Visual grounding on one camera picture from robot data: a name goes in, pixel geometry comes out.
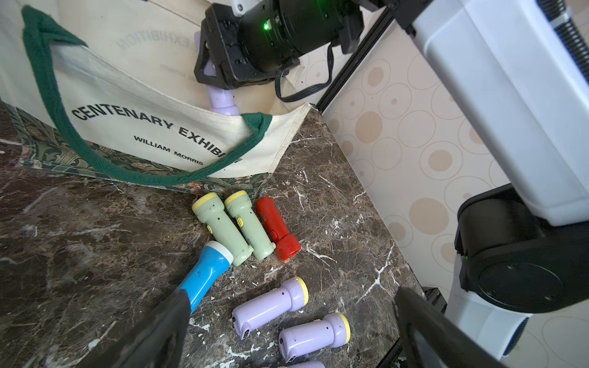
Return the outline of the blue flashlight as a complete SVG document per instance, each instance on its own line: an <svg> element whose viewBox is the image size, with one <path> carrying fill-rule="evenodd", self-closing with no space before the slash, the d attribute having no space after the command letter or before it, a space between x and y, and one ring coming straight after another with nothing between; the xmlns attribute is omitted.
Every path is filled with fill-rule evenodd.
<svg viewBox="0 0 589 368"><path fill-rule="evenodd" d="M233 254L217 241L207 242L199 260L179 285L190 302L190 314L198 308L206 293L218 277L229 270L234 261Z"/></svg>

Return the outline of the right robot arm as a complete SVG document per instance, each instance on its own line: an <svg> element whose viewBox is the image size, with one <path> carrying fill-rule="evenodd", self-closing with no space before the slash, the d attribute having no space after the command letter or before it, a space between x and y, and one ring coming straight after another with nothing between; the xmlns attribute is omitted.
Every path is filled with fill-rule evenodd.
<svg viewBox="0 0 589 368"><path fill-rule="evenodd" d="M443 238L453 282L445 325L498 363L534 314L588 298L588 48L563 1L255 1L205 12L199 82L281 84L302 55L364 45L363 11L406 32L402 83L351 101L355 139L391 191L374 204L406 243Z"/></svg>

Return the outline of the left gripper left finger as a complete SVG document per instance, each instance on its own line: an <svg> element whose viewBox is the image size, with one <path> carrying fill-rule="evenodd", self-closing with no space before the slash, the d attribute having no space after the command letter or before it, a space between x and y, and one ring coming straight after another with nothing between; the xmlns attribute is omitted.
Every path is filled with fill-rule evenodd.
<svg viewBox="0 0 589 368"><path fill-rule="evenodd" d="M191 307L183 289L173 292L131 331L79 367L178 367Z"/></svg>

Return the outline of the purple flashlight diagonal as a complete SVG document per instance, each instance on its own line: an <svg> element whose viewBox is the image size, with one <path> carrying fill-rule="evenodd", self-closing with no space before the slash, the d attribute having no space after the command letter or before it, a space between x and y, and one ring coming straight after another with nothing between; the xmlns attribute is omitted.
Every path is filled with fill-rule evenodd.
<svg viewBox="0 0 589 368"><path fill-rule="evenodd" d="M200 44L200 32L195 32L194 35L195 46ZM205 75L216 77L216 70L213 63L208 59L203 69ZM223 90L212 85L206 86L207 93L210 99L211 111L226 116L239 116L239 108L235 105L233 92L231 90Z"/></svg>

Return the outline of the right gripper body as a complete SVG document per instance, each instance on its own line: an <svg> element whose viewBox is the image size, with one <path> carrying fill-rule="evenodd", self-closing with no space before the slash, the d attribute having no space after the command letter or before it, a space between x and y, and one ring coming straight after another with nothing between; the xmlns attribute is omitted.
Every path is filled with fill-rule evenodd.
<svg viewBox="0 0 589 368"><path fill-rule="evenodd" d="M202 20L194 75L223 90L268 84L326 44L354 52L363 30L355 1L260 1L242 16L213 3Z"/></svg>

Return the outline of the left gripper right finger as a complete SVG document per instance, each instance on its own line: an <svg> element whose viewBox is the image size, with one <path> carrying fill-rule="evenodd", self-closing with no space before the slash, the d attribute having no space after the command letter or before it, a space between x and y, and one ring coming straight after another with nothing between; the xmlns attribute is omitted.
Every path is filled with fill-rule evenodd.
<svg viewBox="0 0 589 368"><path fill-rule="evenodd" d="M394 299L408 367L502 367L443 314L409 288Z"/></svg>

